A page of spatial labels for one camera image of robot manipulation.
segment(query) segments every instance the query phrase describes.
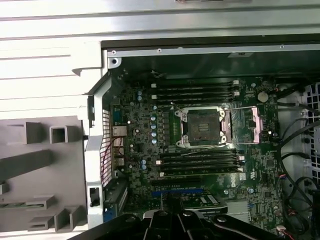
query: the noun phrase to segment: cable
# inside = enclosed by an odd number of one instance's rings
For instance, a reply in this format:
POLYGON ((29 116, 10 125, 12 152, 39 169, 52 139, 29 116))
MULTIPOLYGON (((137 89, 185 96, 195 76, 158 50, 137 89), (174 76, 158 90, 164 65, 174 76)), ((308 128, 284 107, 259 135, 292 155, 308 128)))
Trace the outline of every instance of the cable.
POLYGON ((292 236, 291 236, 291 234, 289 234, 287 231, 282 231, 283 232, 283 234, 285 234, 286 236, 288 236, 291 240, 295 240, 292 236))
MULTIPOLYGON (((107 155, 108 149, 112 146, 112 144, 115 142, 115 140, 116 140, 116 139, 119 139, 119 138, 122 138, 122 136, 116 136, 114 139, 112 139, 112 141, 110 142, 110 144, 105 148, 105 150, 104 150, 104 152, 103 152, 103 156, 102 156, 103 161, 105 160, 105 157, 106 157, 106 155, 107 155)), ((101 171, 100 171, 101 176, 103 175, 104 171, 105 171, 105 165, 103 164, 103 165, 102 165, 102 168, 101 168, 101 171)))
POLYGON ((287 137, 283 142, 279 145, 279 148, 281 149, 283 146, 285 146, 287 143, 289 143, 292 139, 296 138, 300 134, 303 134, 306 131, 309 131, 312 128, 315 128, 317 126, 320 126, 320 121, 315 121, 313 123, 310 123, 309 125, 299 129, 298 131, 291 134, 289 137, 287 137))
MULTIPOLYGON (((314 180, 314 179, 312 179, 311 177, 307 177, 307 176, 302 176, 302 177, 298 178, 298 179, 295 181, 295 183, 299 186, 299 184, 301 184, 301 183, 302 183, 303 181, 305 181, 305 180, 310 180, 310 181, 315 185, 315 187, 316 187, 317 189, 320 189, 320 185, 317 183, 317 181, 314 180)), ((297 192, 297 189, 296 189, 296 188, 292 189, 291 193, 289 194, 289 196, 288 196, 287 198, 288 198, 288 199, 294 199, 293 197, 294 197, 294 195, 296 194, 296 192, 297 192)))
POLYGON ((277 103, 278 106, 282 106, 282 107, 289 107, 289 108, 300 108, 300 109, 306 109, 308 110, 309 112, 312 112, 314 114, 319 114, 319 110, 317 109, 313 109, 312 107, 310 106, 307 106, 307 105, 304 105, 304 104, 301 104, 301 103, 284 103, 284 102, 278 102, 277 103))
MULTIPOLYGON (((279 149, 277 151, 277 154, 280 154, 281 155, 281 149, 279 149)), ((305 199, 305 202, 312 206, 313 205, 313 202, 308 198, 308 196, 304 193, 304 191, 296 184, 296 182, 291 178, 291 176, 289 175, 285 165, 284 165, 284 162, 283 160, 286 159, 287 157, 289 156, 299 156, 299 157, 302 157, 302 158, 305 158, 307 157, 307 159, 309 158, 309 156, 303 152, 290 152, 284 156, 282 156, 279 160, 279 164, 283 170, 283 172, 285 173, 286 175, 286 178, 290 181, 290 183, 293 185, 294 188, 296 188, 296 190, 301 194, 301 196, 305 199)))
POLYGON ((290 123, 289 126, 284 130, 283 135, 282 135, 282 138, 281 138, 282 140, 285 139, 285 136, 286 136, 287 132, 289 131, 289 129, 290 129, 296 122, 299 122, 299 121, 305 121, 305 126, 307 126, 307 124, 308 124, 308 122, 309 122, 308 118, 298 118, 298 119, 294 120, 294 121, 293 121, 292 123, 290 123))

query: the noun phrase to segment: black cable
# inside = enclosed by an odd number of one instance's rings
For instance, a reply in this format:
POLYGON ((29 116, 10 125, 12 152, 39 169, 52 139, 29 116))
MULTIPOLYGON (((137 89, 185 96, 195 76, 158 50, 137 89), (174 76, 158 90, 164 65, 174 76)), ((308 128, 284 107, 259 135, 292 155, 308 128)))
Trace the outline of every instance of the black cable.
POLYGON ((278 104, 278 106, 282 106, 282 107, 305 109, 305 110, 308 110, 309 112, 312 112, 314 114, 319 114, 319 112, 320 112, 317 109, 313 109, 312 107, 304 105, 304 104, 301 104, 301 103, 296 104, 296 103, 278 102, 277 104, 278 104))
POLYGON ((292 139, 296 138, 297 136, 299 136, 300 134, 303 134, 306 131, 309 131, 310 129, 320 126, 320 121, 315 121, 313 123, 310 123, 309 125, 299 129, 298 131, 295 131, 293 134, 291 134, 290 136, 288 136, 285 140, 283 140, 283 142, 280 143, 280 149, 285 146, 287 143, 289 143, 292 139))
MULTIPOLYGON (((311 182, 315 185, 315 187, 316 187, 317 189, 320 189, 320 185, 317 183, 317 181, 314 180, 314 179, 312 179, 311 177, 307 177, 307 176, 302 176, 302 177, 298 178, 298 179, 295 181, 295 183, 299 186, 299 185, 300 185, 303 181, 305 181, 305 180, 311 181, 311 182)), ((297 189, 296 189, 296 188, 292 189, 291 193, 289 194, 289 196, 288 196, 287 198, 288 198, 288 199, 292 199, 292 198, 294 197, 294 195, 296 194, 296 192, 297 192, 297 189)))
POLYGON ((294 92, 296 91, 299 91, 303 88, 305 88, 306 86, 310 85, 310 82, 303 82, 303 83, 298 83, 298 84, 295 84, 285 90, 282 90, 282 91, 279 91, 276 93, 276 98, 277 99, 282 99, 282 98, 285 98, 291 94, 293 94, 294 92))
MULTIPOLYGON (((277 154, 281 156, 281 148, 278 149, 277 151, 277 154)), ((286 178, 290 181, 290 183, 292 184, 292 186, 294 188, 296 188, 296 190, 301 194, 301 196, 305 199, 305 202, 312 206, 313 205, 313 202, 309 199, 309 197, 304 193, 304 191, 296 184, 296 182, 292 179, 292 177, 289 175, 285 165, 284 165, 284 162, 283 160, 286 159, 287 157, 290 157, 290 156, 299 156, 299 157, 302 157, 302 158, 307 158, 309 159, 309 156, 303 152, 290 152, 282 157, 279 157, 279 164, 284 172, 284 174, 286 175, 286 178)))
POLYGON ((283 135, 282 135, 282 140, 285 139, 285 136, 287 134, 287 132, 289 131, 289 129, 296 123, 296 122, 299 122, 299 121, 305 121, 305 126, 308 124, 309 120, 308 118, 298 118, 296 120, 294 120, 292 123, 289 124, 289 126, 284 130, 283 132, 283 135))

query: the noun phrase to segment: capacitor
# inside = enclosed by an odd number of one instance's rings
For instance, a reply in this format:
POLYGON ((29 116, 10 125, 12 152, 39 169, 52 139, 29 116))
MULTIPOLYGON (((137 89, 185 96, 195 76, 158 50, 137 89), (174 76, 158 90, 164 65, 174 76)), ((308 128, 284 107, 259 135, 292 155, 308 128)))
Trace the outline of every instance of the capacitor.
POLYGON ((264 91, 259 92, 258 100, 262 103, 266 103, 269 100, 269 95, 264 91))
POLYGON ((252 187, 248 187, 246 190, 249 194, 253 194, 255 192, 255 190, 252 187))

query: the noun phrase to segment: wire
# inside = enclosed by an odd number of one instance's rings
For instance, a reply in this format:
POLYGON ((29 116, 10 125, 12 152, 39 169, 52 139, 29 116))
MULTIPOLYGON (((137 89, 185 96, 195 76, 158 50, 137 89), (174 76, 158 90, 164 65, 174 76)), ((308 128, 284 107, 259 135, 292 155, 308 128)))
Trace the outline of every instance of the wire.
POLYGON ((317 109, 313 109, 312 107, 310 106, 307 106, 307 105, 304 105, 304 104, 301 104, 301 103, 284 103, 284 102, 278 102, 277 103, 278 106, 281 106, 281 107, 289 107, 289 108, 300 108, 300 109, 306 109, 308 110, 309 112, 312 112, 312 113, 315 113, 315 114, 319 114, 319 110, 317 109))
POLYGON ((300 134, 305 133, 306 131, 309 131, 312 128, 315 128, 317 126, 320 126, 320 121, 315 121, 313 123, 310 123, 309 125, 299 129, 298 131, 295 131, 293 134, 291 134, 289 137, 287 137, 283 142, 280 144, 280 149, 285 146, 287 143, 289 143, 292 139, 296 138, 300 134))
POLYGON ((295 240, 292 236, 291 236, 291 234, 289 234, 288 232, 286 232, 286 231, 282 231, 286 236, 288 236, 291 240, 295 240))
POLYGON ((289 129, 296 123, 296 122, 299 122, 299 121, 305 121, 305 126, 307 126, 309 120, 308 118, 298 118, 296 120, 294 120, 292 123, 289 124, 289 126, 284 130, 283 132, 283 135, 282 135, 282 138, 281 140, 283 141, 285 139, 285 136, 287 134, 287 132, 289 131, 289 129))
MULTIPOLYGON (((303 181, 305 181, 305 180, 310 180, 310 181, 315 185, 315 187, 316 187, 317 189, 320 189, 320 185, 317 183, 317 181, 314 180, 314 179, 312 179, 311 177, 307 177, 307 176, 302 176, 302 177, 298 178, 298 179, 295 181, 295 183, 299 186, 299 184, 301 184, 301 183, 302 183, 303 181)), ((294 195, 296 194, 296 192, 297 192, 297 189, 296 189, 296 188, 292 189, 291 193, 289 194, 289 196, 288 196, 287 198, 288 198, 288 199, 294 199, 293 197, 294 197, 294 195)))
POLYGON ((302 157, 302 158, 306 158, 307 159, 309 158, 309 156, 303 152, 290 152, 284 156, 281 157, 280 161, 279 161, 279 164, 283 170, 283 172, 285 173, 286 175, 286 178, 290 181, 290 183, 293 185, 294 188, 296 188, 296 190, 301 194, 301 196, 305 199, 305 202, 309 205, 309 206, 312 206, 313 205, 313 202, 309 199, 309 197, 304 193, 304 191, 296 184, 296 182, 291 178, 291 176, 289 175, 285 165, 284 165, 284 162, 283 160, 290 157, 290 156, 299 156, 299 157, 302 157))
POLYGON ((187 156, 187 155, 191 155, 191 154, 197 154, 197 153, 200 153, 200 152, 204 152, 204 151, 207 151, 207 150, 210 150, 210 149, 215 149, 215 148, 222 147, 222 146, 225 146, 225 145, 226 145, 226 143, 220 143, 218 145, 214 145, 214 146, 205 148, 205 149, 200 150, 200 151, 192 151, 192 152, 184 153, 184 154, 181 154, 180 156, 182 157, 182 156, 187 156))
MULTIPOLYGON (((105 160, 105 157, 107 155, 107 152, 108 152, 109 148, 112 146, 112 144, 115 142, 115 140, 119 139, 119 138, 122 138, 122 136, 116 136, 114 139, 112 139, 110 144, 105 148, 105 150, 103 152, 103 156, 102 156, 103 161, 105 160)), ((101 171, 100 171, 100 174, 103 175, 104 171, 105 171, 105 165, 103 164, 102 168, 101 168, 101 171)))

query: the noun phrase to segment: electronic components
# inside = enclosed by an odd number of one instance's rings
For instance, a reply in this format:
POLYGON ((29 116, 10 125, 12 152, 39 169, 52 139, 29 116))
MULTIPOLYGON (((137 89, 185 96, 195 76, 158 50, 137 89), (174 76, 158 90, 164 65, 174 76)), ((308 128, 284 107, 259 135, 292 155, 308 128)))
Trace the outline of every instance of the electronic components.
POLYGON ((127 126, 113 126, 112 127, 112 134, 114 137, 125 137, 128 135, 127 126))
POLYGON ((237 173, 240 165, 235 149, 202 152, 162 153, 159 155, 160 176, 185 176, 217 173, 237 173))
POLYGON ((180 148, 202 148, 227 142, 222 128, 225 111, 218 106, 185 107, 175 111, 181 120, 181 140, 176 142, 180 148))
POLYGON ((160 209, 162 193, 175 193, 206 218, 227 209, 270 231, 280 222, 269 211, 280 204, 268 183, 278 171, 271 143, 277 101, 272 94, 264 104, 257 98, 275 87, 255 77, 218 81, 185 79, 181 86, 179 79, 162 79, 121 94, 114 127, 125 125, 127 134, 114 141, 121 146, 113 148, 113 163, 128 178, 126 213, 160 209))
POLYGON ((269 100, 269 95, 266 92, 262 91, 258 93, 257 98, 260 102, 266 103, 269 100))

